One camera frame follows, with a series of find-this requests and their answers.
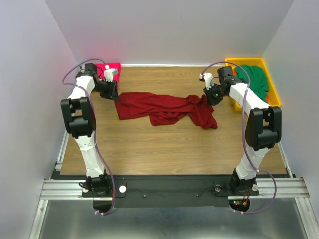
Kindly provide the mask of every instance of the cable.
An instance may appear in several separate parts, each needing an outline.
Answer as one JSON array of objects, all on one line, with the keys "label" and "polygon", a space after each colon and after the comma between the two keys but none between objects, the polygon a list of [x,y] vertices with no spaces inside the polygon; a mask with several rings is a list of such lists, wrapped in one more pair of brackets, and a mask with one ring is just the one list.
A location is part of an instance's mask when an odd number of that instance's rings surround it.
[{"label": "cable", "polygon": [[[104,62],[103,60],[98,59],[98,58],[92,58],[92,59],[83,61],[83,62],[81,62],[80,64],[78,64],[78,65],[76,65],[75,67],[73,67],[68,73],[65,74],[65,76],[62,78],[62,84],[63,84],[63,85],[70,85],[70,86],[74,86],[74,87],[77,87],[77,88],[82,89],[82,90],[85,92],[86,96],[89,98],[89,102],[90,102],[90,105],[91,105],[91,107],[92,107],[93,114],[95,115],[95,110],[94,110],[94,106],[93,106],[93,104],[92,104],[92,99],[91,99],[90,94],[87,92],[87,90],[84,89],[84,88],[81,87],[81,86],[78,86],[78,85],[75,84],[75,83],[65,83],[65,82],[64,82],[64,81],[65,81],[65,78],[66,78],[68,75],[70,75],[70,73],[71,73],[72,71],[74,71],[76,68],[78,68],[78,67],[81,66],[82,64],[84,64],[84,63],[86,63],[86,62],[88,62],[88,61],[92,61],[92,60],[98,60],[98,61],[101,61],[101,62],[103,62],[103,63],[105,64],[105,62]],[[105,159],[103,158],[103,156],[102,156],[102,154],[101,154],[101,152],[100,152],[100,150],[99,150],[99,148],[98,148],[98,145],[97,145],[97,143],[96,143],[96,131],[95,131],[95,134],[94,134],[94,143],[95,143],[96,151],[98,152],[98,154],[99,154],[99,156],[100,156],[100,158],[101,158],[103,164],[105,165],[105,167],[106,167],[107,170],[109,171],[109,174],[110,174],[110,177],[111,177],[111,181],[112,181],[112,186],[113,186],[113,193],[112,193],[113,197],[112,197],[112,204],[111,204],[110,209],[109,209],[107,212],[105,212],[105,213],[100,213],[100,212],[98,212],[98,211],[95,211],[96,214],[99,214],[99,215],[101,215],[101,216],[104,216],[104,215],[109,214],[109,213],[111,212],[111,210],[114,208],[114,205],[115,205],[115,181],[114,181],[114,177],[113,177],[112,171],[111,171],[109,165],[106,163]]]},{"label": "cable", "polygon": [[101,74],[99,75],[99,78],[101,78],[101,76],[103,75],[104,70],[101,67],[99,67],[99,66],[97,66],[97,68],[99,68],[102,71]]},{"label": "cable", "polygon": [[240,200],[240,202],[244,201],[246,196],[247,196],[247,200],[246,200],[246,201],[248,201],[248,198],[249,198],[249,189],[247,189],[247,191],[244,193],[244,197],[243,197],[242,200]]},{"label": "cable", "polygon": [[82,182],[79,182],[79,186],[80,186],[81,188],[84,188],[84,189],[86,189],[86,190],[89,190],[89,188],[88,188],[87,186],[85,186],[84,183],[82,183]]},{"label": "cable", "polygon": [[247,189],[247,193],[248,193],[248,196],[247,196],[247,199],[246,199],[246,201],[245,201],[245,203],[247,203],[248,202],[248,200],[249,200],[249,190]]},{"label": "cable", "polygon": [[237,66],[237,67],[239,67],[239,68],[245,73],[245,75],[247,76],[248,84],[247,84],[247,88],[246,88],[246,90],[245,90],[244,99],[243,99],[243,110],[242,110],[242,121],[241,121],[241,134],[242,134],[242,141],[243,141],[244,152],[245,152],[245,155],[246,155],[246,157],[247,157],[247,159],[248,159],[250,165],[252,166],[252,168],[253,168],[255,171],[257,171],[257,172],[267,173],[267,174],[269,175],[269,177],[271,177],[271,179],[272,179],[273,182],[274,182],[274,188],[275,188],[274,195],[273,195],[273,198],[271,199],[270,203],[269,203],[266,207],[264,207],[264,208],[262,208],[262,209],[260,209],[260,210],[254,211],[254,212],[240,212],[240,211],[235,211],[235,210],[234,210],[235,212],[239,212],[239,213],[241,213],[241,214],[252,215],[252,214],[256,214],[256,213],[263,212],[264,210],[266,210],[267,208],[269,208],[269,207],[274,203],[275,198],[276,198],[276,194],[277,194],[277,183],[276,183],[276,180],[275,180],[274,176],[273,176],[270,172],[268,172],[268,171],[266,171],[266,170],[259,170],[259,169],[254,165],[254,163],[253,163],[252,160],[250,159],[250,157],[249,157],[249,155],[248,155],[248,152],[247,152],[247,145],[246,145],[246,140],[245,140],[245,107],[246,107],[247,93],[248,93],[248,90],[249,90],[249,87],[250,87],[250,83],[251,83],[250,77],[249,77],[248,73],[245,71],[244,68],[242,68],[240,65],[238,65],[238,64],[236,64],[236,63],[234,63],[234,62],[230,62],[230,61],[218,61],[218,62],[212,63],[212,64],[210,64],[209,66],[207,66],[207,67],[202,71],[201,74],[203,75],[208,68],[210,68],[210,67],[212,67],[212,66],[214,66],[214,65],[216,65],[216,64],[220,64],[220,63],[228,63],[228,64],[232,64],[232,65],[234,65],[234,66]]},{"label": "cable", "polygon": [[218,78],[218,79],[219,79],[218,76],[213,77],[213,79],[211,79],[211,81],[210,81],[210,86],[214,86],[214,82],[213,82],[213,81],[214,81],[215,78]]}]

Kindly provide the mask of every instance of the metal floor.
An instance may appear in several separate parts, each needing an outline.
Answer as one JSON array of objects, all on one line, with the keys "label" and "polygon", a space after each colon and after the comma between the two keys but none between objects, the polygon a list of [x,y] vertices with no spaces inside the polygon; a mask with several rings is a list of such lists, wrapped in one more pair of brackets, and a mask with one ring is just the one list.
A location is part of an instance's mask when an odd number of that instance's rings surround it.
[{"label": "metal floor", "polygon": [[[270,199],[251,199],[254,211]],[[230,208],[114,209],[101,217],[92,201],[49,201],[41,239],[306,239],[294,198],[276,199],[256,215],[240,215]]]}]

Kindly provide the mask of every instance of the metal frame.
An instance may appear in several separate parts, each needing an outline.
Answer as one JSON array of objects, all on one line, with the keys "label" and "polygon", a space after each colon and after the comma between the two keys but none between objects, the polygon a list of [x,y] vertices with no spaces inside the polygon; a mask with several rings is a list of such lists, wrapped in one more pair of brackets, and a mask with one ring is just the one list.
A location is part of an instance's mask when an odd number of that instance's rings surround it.
[{"label": "metal frame", "polygon": [[[56,160],[55,170],[60,171],[69,134],[64,133],[59,155]],[[277,182],[277,198],[295,198],[302,222],[305,227],[308,238],[319,238],[319,225],[312,209],[309,193],[303,178],[294,178],[289,167],[286,155],[279,143],[279,149],[290,178],[276,178]],[[30,239],[38,239],[40,236],[42,224],[45,217],[46,208],[49,200],[91,200],[92,198],[82,197],[82,188],[78,183],[82,180],[45,180],[41,190],[40,200],[36,215],[33,221]],[[251,196],[251,198],[271,198],[274,193],[274,184],[271,179],[258,178],[259,196]],[[112,198],[94,198],[94,200],[111,200]]]}]

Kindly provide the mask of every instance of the white wall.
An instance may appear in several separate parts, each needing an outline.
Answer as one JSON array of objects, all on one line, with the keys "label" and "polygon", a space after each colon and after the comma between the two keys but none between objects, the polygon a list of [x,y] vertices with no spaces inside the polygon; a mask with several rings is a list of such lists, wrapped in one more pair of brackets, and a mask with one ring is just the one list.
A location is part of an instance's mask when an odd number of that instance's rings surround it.
[{"label": "white wall", "polygon": [[293,0],[46,0],[75,56],[207,64],[262,56]]},{"label": "white wall", "polygon": [[43,0],[1,3],[0,238],[29,237],[63,134],[61,86],[75,59]]},{"label": "white wall", "polygon": [[319,218],[319,0],[295,0],[264,58],[283,102],[282,144]]}]

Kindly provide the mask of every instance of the yellow bin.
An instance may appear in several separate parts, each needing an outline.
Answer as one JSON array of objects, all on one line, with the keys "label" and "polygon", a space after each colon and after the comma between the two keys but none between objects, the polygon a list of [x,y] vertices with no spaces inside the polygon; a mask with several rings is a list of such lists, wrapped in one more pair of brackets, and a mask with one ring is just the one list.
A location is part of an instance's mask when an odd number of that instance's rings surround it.
[{"label": "yellow bin", "polygon": [[[268,92],[268,104],[270,104],[271,106],[281,106],[281,101],[279,99],[278,93],[276,91],[275,85],[273,80],[271,79],[270,73],[268,71],[268,68],[266,66],[266,62],[264,61],[263,58],[226,58],[225,61],[230,61],[230,62],[234,62],[238,65],[251,65],[251,66],[259,66],[261,67],[268,79],[268,83],[269,83],[269,92]],[[235,68],[234,65],[228,64],[226,63],[226,66],[231,66],[233,69]],[[235,110],[236,111],[242,111],[241,106],[234,101],[235,103]]]}]

